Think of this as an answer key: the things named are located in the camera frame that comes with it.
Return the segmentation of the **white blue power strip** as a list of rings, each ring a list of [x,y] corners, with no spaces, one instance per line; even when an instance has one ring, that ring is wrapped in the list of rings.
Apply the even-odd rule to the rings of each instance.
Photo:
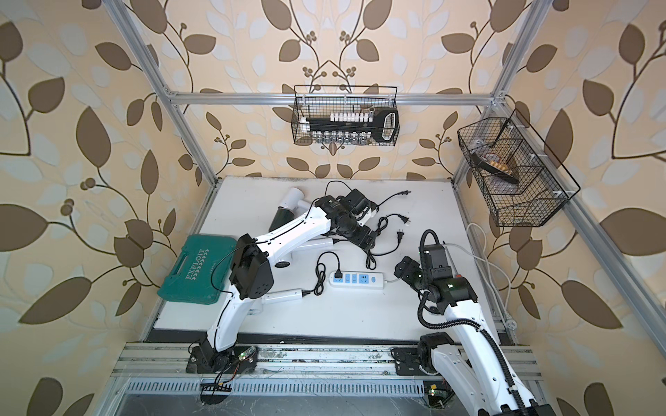
[[[333,288],[354,291],[382,291],[385,286],[383,273],[349,270],[331,272],[328,282]]]

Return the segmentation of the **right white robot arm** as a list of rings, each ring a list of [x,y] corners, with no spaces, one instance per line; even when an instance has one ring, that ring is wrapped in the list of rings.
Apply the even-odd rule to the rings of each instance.
[[[479,298],[462,275],[455,275],[447,249],[426,230],[420,260],[405,256],[394,275],[419,298],[419,324],[433,332],[417,346],[421,371],[438,374],[470,415],[553,415],[521,381],[489,330]]]

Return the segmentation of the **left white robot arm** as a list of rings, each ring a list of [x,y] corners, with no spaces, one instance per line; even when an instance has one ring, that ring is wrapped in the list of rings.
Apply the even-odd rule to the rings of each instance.
[[[228,255],[230,287],[225,301],[198,343],[200,365],[216,373],[236,361],[233,348],[241,324],[253,303],[272,288],[272,272],[287,255],[314,237],[330,232],[362,251],[370,251],[375,247],[376,233],[367,223],[378,212],[378,204],[354,188],[343,196],[324,194],[314,199],[305,213],[267,234],[241,236]]]

